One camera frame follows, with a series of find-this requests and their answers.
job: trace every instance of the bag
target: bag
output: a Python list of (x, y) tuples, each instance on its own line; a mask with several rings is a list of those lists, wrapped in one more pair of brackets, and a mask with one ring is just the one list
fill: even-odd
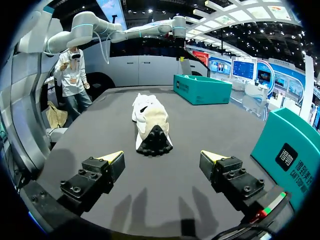
[(68, 118), (68, 112), (56, 108), (56, 106), (48, 101), (49, 110), (45, 112), (50, 127), (52, 129), (63, 128)]

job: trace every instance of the bolt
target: bolt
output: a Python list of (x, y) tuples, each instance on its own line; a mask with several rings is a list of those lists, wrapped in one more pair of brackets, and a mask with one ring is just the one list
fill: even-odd
[(235, 173), (233, 171), (229, 172), (228, 176), (229, 177), (233, 177), (235, 175)]
[(85, 174), (86, 173), (86, 171), (84, 170), (84, 169), (79, 169), (78, 170), (78, 174), (79, 175), (83, 175), (83, 174)]
[(96, 177), (97, 177), (97, 174), (96, 174), (96, 173), (91, 173), (91, 174), (90, 174), (90, 178), (91, 178), (91, 179), (95, 179)]
[(240, 169), (240, 173), (241, 173), (241, 174), (245, 174), (246, 172), (247, 172), (247, 170), (246, 170), (245, 168), (241, 168), (241, 169)]
[(245, 186), (245, 187), (243, 188), (243, 190), (244, 190), (246, 193), (248, 193), (248, 192), (251, 191), (251, 187)]
[(75, 187), (72, 188), (72, 190), (73, 190), (75, 193), (80, 193), (81, 188), (78, 187), (78, 186), (75, 186)]
[(36, 196), (33, 196), (33, 197), (31, 198), (31, 200), (32, 200), (32, 202), (36, 203), (36, 202), (38, 201), (38, 198), (37, 198)]

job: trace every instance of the teal storage box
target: teal storage box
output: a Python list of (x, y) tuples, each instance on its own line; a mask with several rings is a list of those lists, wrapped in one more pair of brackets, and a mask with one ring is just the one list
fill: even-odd
[(270, 112), (251, 156), (292, 193), (291, 205), (298, 210), (320, 165), (320, 134), (294, 112), (280, 108)]
[(205, 76), (174, 75), (173, 90), (192, 105), (228, 104), (232, 84)]

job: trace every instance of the person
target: person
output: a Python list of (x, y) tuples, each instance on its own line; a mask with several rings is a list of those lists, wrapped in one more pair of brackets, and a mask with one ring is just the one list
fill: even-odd
[(54, 68), (54, 77), (61, 81), (62, 97), (74, 121), (92, 104), (85, 90), (90, 85), (87, 82), (83, 51), (74, 46), (60, 54)]

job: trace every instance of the tire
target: tire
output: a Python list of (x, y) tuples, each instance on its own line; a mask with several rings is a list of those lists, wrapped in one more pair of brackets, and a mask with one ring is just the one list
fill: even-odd
[(191, 74), (192, 76), (202, 76), (202, 74), (197, 71), (192, 71)]
[(86, 80), (90, 84), (90, 88), (86, 92), (92, 97), (92, 101), (96, 100), (106, 90), (116, 87), (112, 79), (101, 72), (88, 73)]

